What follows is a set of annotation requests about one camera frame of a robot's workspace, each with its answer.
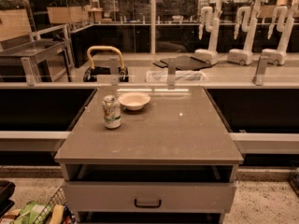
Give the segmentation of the grey counter cabinet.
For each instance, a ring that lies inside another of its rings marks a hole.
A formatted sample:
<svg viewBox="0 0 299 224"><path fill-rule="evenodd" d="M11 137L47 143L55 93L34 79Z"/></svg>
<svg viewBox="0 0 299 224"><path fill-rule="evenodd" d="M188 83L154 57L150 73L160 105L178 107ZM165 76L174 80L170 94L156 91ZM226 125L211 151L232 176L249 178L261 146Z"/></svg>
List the grey counter cabinet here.
<svg viewBox="0 0 299 224"><path fill-rule="evenodd" d="M205 90L148 92L142 110L123 109L121 126L109 130L101 102L121 89L97 91L55 156L64 182L235 184L243 158ZM81 224L221 224L229 213L73 212Z"/></svg>

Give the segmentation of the white paper bowl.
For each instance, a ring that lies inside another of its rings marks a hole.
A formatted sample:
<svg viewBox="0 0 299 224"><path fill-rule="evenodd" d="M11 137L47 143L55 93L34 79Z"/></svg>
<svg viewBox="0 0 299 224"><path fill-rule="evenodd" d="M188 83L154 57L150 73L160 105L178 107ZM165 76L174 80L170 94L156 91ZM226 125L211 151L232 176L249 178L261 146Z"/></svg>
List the white paper bowl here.
<svg viewBox="0 0 299 224"><path fill-rule="evenodd" d="M131 111L140 110L150 101L150 96L144 92L126 92L119 97L121 105Z"/></svg>

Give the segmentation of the clear plastic tray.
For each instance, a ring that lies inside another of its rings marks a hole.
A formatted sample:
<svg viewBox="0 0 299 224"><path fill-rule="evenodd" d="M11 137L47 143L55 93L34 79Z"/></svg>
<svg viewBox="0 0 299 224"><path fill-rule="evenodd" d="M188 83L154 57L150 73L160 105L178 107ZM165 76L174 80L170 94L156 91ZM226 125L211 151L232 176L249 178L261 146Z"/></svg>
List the clear plastic tray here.
<svg viewBox="0 0 299 224"><path fill-rule="evenodd" d="M148 71L146 73L145 80L150 83L158 83L163 82L166 83L168 80L168 71ZM208 81L208 77L205 73L201 71L191 71L191 70L184 70L184 71L177 71L175 73L175 81L176 82L206 82Z"/></svg>

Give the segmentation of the green white soda can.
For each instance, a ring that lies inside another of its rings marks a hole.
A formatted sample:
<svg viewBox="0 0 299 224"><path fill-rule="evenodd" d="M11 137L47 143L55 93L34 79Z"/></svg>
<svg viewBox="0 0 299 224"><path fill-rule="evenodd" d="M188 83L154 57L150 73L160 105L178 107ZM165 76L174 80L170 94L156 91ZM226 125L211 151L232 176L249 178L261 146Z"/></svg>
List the green white soda can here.
<svg viewBox="0 0 299 224"><path fill-rule="evenodd" d="M121 105L114 95L103 98L104 122L108 129L116 129L121 126Z"/></svg>

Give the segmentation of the black floor mat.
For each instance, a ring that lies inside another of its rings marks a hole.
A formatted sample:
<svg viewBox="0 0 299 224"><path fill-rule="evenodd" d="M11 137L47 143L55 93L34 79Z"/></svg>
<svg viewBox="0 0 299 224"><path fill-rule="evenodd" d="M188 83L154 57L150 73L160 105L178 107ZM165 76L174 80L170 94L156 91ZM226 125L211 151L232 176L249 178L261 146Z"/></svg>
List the black floor mat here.
<svg viewBox="0 0 299 224"><path fill-rule="evenodd" d="M160 61L155 61L153 64L160 68L166 68L171 61L175 63L177 70L199 71L211 67L210 63L200 61L188 55L177 56L176 58L164 58Z"/></svg>

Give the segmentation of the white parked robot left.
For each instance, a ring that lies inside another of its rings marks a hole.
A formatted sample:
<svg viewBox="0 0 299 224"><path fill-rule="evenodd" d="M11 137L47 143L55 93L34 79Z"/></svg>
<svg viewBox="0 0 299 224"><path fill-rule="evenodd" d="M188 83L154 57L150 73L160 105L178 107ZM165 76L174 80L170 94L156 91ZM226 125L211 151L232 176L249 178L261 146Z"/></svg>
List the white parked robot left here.
<svg viewBox="0 0 299 224"><path fill-rule="evenodd" d="M204 32L210 33L208 48L197 49L193 58L208 65L218 62L218 36L220 28L221 6L223 3L231 3L234 0L218 0L215 7L206 6L201 8L198 38L202 39Z"/></svg>

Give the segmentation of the white parked robot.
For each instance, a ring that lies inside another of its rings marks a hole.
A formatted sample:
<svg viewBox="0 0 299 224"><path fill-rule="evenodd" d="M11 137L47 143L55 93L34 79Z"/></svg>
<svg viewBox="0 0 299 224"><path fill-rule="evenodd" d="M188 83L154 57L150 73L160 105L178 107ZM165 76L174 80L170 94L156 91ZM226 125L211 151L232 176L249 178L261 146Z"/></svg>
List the white parked robot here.
<svg viewBox="0 0 299 224"><path fill-rule="evenodd" d="M246 33L245 43L242 49L231 49L228 53L229 63L250 65L253 62L253 42L258 22L258 15L261 11L261 4L268 0L255 0L253 7L242 6L236 12L234 39L237 39L239 30Z"/></svg>
<svg viewBox="0 0 299 224"><path fill-rule="evenodd" d="M294 25L294 14L297 12L299 1L294 0L290 8L286 6L275 7L272 13L267 38L270 39L274 27L281 32L281 37L276 49L263 49L262 55L268 58L268 62L273 65L284 65L287 60L287 47Z"/></svg>
<svg viewBox="0 0 299 224"><path fill-rule="evenodd" d="M221 6L223 3L231 3L234 0L218 0L215 7L206 6L201 8L198 38L202 39L204 32L210 33L208 48L197 49L193 58L208 65L218 62L218 36L220 28Z"/></svg>

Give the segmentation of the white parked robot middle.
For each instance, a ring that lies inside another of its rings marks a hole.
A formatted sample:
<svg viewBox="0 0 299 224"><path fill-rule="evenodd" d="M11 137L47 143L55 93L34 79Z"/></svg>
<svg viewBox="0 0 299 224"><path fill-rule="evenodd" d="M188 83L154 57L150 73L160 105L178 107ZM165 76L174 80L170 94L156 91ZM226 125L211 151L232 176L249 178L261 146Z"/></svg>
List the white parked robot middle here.
<svg viewBox="0 0 299 224"><path fill-rule="evenodd" d="M239 30L246 33L245 43L242 49L231 49L228 53L229 63L250 65L253 62L253 42L258 22L258 15L261 11L261 4L268 0L255 0L253 7L242 6L236 12L234 39L237 39Z"/></svg>

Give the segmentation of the grey metal table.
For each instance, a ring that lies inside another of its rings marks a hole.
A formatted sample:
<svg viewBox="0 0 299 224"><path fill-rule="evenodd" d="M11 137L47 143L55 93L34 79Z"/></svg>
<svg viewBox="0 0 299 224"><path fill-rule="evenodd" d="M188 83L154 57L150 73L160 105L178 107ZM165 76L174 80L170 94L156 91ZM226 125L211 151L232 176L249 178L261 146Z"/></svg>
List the grey metal table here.
<svg viewBox="0 0 299 224"><path fill-rule="evenodd" d="M71 82L72 68L65 41L40 39L0 52L2 82Z"/></svg>

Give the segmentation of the yellow item in basket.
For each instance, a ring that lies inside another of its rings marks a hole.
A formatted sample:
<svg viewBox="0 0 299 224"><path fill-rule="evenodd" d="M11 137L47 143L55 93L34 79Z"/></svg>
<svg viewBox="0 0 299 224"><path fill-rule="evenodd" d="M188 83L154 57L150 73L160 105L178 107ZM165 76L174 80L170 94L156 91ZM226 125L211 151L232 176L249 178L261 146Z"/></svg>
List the yellow item in basket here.
<svg viewBox="0 0 299 224"><path fill-rule="evenodd" d="M61 224L64 215L64 206L56 204L52 211L52 216L49 224Z"/></svg>

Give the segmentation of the green snack bag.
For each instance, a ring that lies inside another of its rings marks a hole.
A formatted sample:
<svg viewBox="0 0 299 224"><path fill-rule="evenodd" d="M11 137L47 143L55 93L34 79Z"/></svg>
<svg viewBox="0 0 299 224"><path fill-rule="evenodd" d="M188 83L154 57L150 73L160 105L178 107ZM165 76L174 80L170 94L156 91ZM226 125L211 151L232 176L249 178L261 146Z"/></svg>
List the green snack bag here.
<svg viewBox="0 0 299 224"><path fill-rule="evenodd" d="M23 207L11 224L43 224L50 211L51 206L49 204L30 202Z"/></svg>

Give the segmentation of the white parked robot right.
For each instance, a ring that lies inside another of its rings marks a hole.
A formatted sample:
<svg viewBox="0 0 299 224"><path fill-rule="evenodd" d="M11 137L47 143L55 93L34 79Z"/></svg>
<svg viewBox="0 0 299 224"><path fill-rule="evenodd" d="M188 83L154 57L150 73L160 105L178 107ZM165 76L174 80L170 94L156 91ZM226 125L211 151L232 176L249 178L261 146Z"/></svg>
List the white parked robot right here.
<svg viewBox="0 0 299 224"><path fill-rule="evenodd" d="M274 27L281 32L281 37L276 49L263 49L262 55L268 58L268 62L273 65L284 65L287 60L287 47L294 25L294 14L297 12L299 1L294 0L290 8L286 6L275 7L272 13L267 38L270 39Z"/></svg>

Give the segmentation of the black bin stack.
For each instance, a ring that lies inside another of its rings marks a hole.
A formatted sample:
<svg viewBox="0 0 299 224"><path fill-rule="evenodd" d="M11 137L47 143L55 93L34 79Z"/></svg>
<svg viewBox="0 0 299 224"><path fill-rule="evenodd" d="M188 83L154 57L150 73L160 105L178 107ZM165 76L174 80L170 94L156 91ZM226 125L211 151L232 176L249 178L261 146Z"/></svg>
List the black bin stack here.
<svg viewBox="0 0 299 224"><path fill-rule="evenodd" d="M13 205L10 200L15 191L15 184L7 180L0 180L0 217L2 217Z"/></svg>

